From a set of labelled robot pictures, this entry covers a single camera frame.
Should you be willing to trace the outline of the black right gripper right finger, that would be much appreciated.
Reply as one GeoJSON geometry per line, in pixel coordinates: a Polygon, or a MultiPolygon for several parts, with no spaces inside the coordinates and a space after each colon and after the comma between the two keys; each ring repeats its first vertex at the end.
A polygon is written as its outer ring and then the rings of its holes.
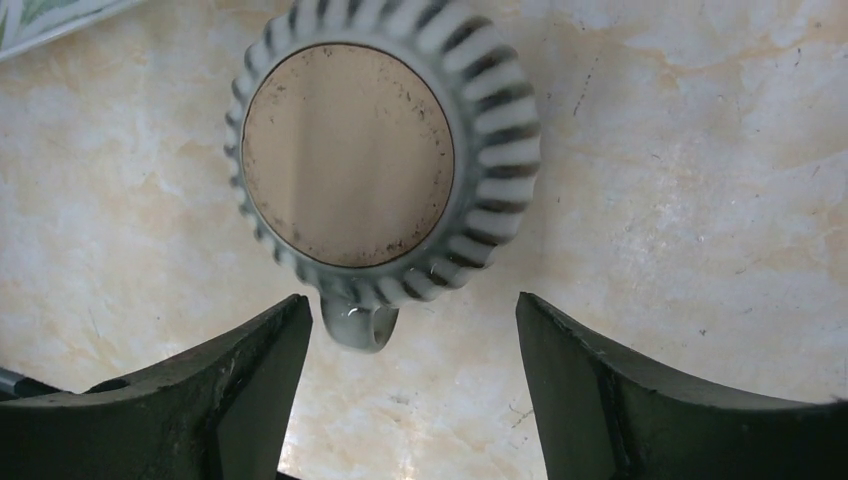
{"type": "Polygon", "coordinates": [[[847,404],[714,383],[645,356],[531,293],[520,351],[551,479],[843,479],[847,404]]]}

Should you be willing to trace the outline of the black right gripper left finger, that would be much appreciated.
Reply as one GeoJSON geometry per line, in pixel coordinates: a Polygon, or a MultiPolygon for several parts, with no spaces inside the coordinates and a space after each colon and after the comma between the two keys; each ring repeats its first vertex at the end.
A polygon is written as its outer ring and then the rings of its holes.
{"type": "Polygon", "coordinates": [[[312,323],[293,295],[85,392],[1,401],[1,475],[276,479],[312,323]]]}

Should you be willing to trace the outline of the striped grey white mug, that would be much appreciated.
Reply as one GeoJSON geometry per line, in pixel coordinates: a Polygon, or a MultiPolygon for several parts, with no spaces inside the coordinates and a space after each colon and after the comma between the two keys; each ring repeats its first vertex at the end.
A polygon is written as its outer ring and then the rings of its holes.
{"type": "Polygon", "coordinates": [[[347,348],[382,350],[403,305],[487,268],[532,201],[534,89],[464,1],[296,1],[232,96],[240,212],[347,348]]]}

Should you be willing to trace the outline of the white floral tray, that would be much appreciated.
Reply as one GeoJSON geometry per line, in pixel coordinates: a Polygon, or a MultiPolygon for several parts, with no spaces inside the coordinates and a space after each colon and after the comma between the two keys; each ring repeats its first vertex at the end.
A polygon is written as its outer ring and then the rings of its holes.
{"type": "Polygon", "coordinates": [[[141,3],[141,0],[1,0],[1,61],[141,3]]]}

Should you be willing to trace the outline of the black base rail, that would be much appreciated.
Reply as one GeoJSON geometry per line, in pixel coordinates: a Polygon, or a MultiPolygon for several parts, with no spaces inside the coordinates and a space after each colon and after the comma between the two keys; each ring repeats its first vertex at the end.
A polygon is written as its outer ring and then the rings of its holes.
{"type": "Polygon", "coordinates": [[[61,389],[20,373],[0,368],[0,397],[2,402],[58,392],[61,392],[61,389]]]}

